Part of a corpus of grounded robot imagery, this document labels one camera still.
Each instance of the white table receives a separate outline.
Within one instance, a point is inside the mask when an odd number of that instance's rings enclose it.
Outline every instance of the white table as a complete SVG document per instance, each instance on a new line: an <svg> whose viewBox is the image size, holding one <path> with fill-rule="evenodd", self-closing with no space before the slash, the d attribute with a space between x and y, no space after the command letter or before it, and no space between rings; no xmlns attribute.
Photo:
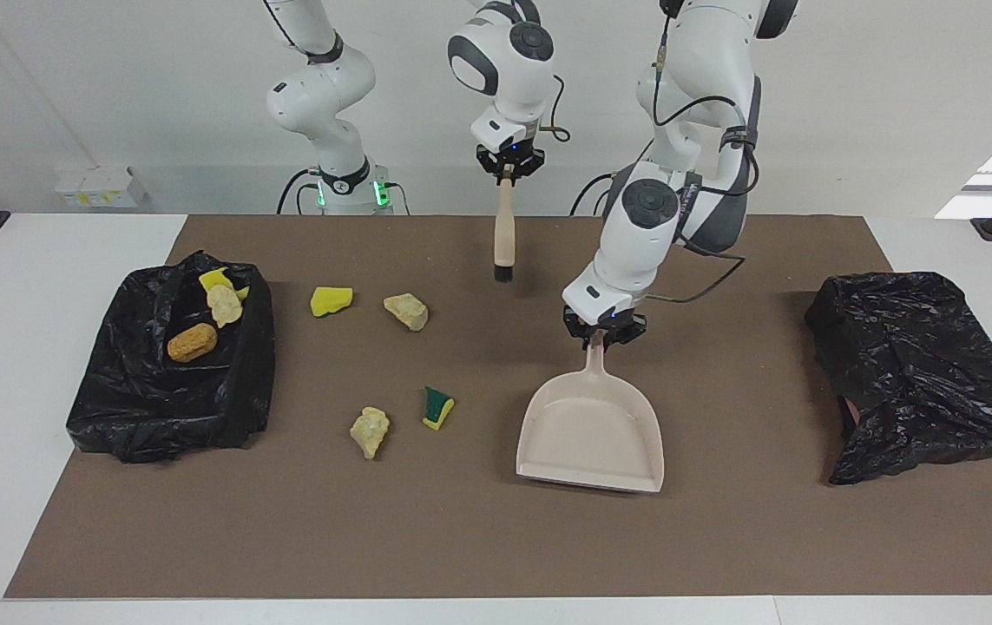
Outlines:
<svg viewBox="0 0 992 625"><path fill-rule="evenodd" d="M75 398L112 293L124 274L165 261L184 220L15 214L0 233L0 622L992 622L992 597L4 601L70 455L62 415ZM992 245L960 221L887 218L869 224L893 268L936 270L962 287L992 338Z"/></svg>

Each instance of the brown mat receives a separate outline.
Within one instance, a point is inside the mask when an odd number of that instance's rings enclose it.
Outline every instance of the brown mat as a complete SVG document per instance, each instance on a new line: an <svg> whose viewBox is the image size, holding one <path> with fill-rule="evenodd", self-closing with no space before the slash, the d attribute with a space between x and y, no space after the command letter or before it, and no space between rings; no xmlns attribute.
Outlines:
<svg viewBox="0 0 992 625"><path fill-rule="evenodd" d="M661 494L516 477L532 392L582 366L560 292L599 228L521 219L508 286L491 219L187 219L170 260L206 249L273 282L269 430L159 466L75 454L7 596L992 594L992 460L824 485L839 417L802 316L829 274L888 269L857 218L754 217L745 268L698 304L647 302L650 332L611 351L657 408ZM675 250L655 290L723 269ZM316 285L356 307L314 319ZM381 308L405 290L432 309L421 333ZM442 431L424 385L457 397ZM365 405L393 419L377 462L348 438Z"/></svg>

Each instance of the dustpan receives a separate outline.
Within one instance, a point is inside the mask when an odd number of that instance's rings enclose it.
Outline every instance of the dustpan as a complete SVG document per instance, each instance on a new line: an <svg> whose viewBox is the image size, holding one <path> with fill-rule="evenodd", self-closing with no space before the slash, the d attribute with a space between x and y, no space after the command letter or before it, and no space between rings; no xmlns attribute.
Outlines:
<svg viewBox="0 0 992 625"><path fill-rule="evenodd" d="M531 479L658 493L666 475L661 431L642 392L603 369L597 332L581 372L535 392L522 420L516 472Z"/></svg>

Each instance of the crumpled black bag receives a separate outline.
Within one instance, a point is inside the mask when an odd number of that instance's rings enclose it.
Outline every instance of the crumpled black bag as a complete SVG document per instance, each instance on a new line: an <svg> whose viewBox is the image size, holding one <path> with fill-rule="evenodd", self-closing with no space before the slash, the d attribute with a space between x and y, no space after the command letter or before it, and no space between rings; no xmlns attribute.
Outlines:
<svg viewBox="0 0 992 625"><path fill-rule="evenodd" d="M222 266L234 288L249 287L241 320L219 329L213 352L175 363L168 340L214 324L198 278ZM268 424L275 372L273 297L256 266L197 252L179 265L139 269L122 282L102 320L68 434L79 450L126 463L238 447Z"/></svg>
<svg viewBox="0 0 992 625"><path fill-rule="evenodd" d="M992 457L992 341L953 282L829 278L805 321L832 388L860 411L830 483Z"/></svg>

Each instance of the black brush tip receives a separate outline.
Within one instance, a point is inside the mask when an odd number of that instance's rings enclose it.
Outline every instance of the black brush tip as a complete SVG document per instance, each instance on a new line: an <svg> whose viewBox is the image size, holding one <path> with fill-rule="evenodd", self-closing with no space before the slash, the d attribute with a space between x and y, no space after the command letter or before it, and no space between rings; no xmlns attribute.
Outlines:
<svg viewBox="0 0 992 625"><path fill-rule="evenodd" d="M503 282L507 284L511 280L515 279L515 267L514 266L499 266L496 265L496 282Z"/></svg>

